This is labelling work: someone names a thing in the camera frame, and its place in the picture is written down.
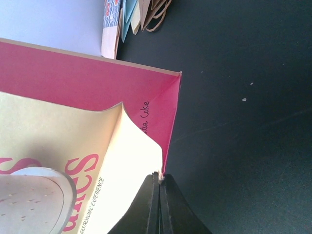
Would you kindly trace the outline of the pink cakes paper bag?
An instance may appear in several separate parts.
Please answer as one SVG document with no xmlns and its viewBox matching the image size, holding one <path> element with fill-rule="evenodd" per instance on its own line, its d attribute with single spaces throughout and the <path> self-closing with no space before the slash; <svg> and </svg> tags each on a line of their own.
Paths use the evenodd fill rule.
<svg viewBox="0 0 312 234">
<path fill-rule="evenodd" d="M 181 78 L 1 39 L 1 233 L 109 234 L 164 180 Z"/>
</svg>

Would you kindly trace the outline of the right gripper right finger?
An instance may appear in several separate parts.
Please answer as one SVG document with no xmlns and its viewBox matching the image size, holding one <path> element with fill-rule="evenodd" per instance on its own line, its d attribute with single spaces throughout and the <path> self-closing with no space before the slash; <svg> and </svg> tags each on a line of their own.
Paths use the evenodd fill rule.
<svg viewBox="0 0 312 234">
<path fill-rule="evenodd" d="M 210 234 L 195 215 L 178 184 L 167 174 L 159 186 L 161 234 Z"/>
</svg>

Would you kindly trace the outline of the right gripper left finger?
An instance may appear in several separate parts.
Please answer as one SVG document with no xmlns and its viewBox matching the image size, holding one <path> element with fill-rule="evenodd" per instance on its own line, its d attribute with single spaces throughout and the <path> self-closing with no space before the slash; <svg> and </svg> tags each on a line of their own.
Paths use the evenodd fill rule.
<svg viewBox="0 0 312 234">
<path fill-rule="evenodd" d="M 146 176 L 128 211 L 110 234 L 159 233 L 158 173 Z"/>
</svg>

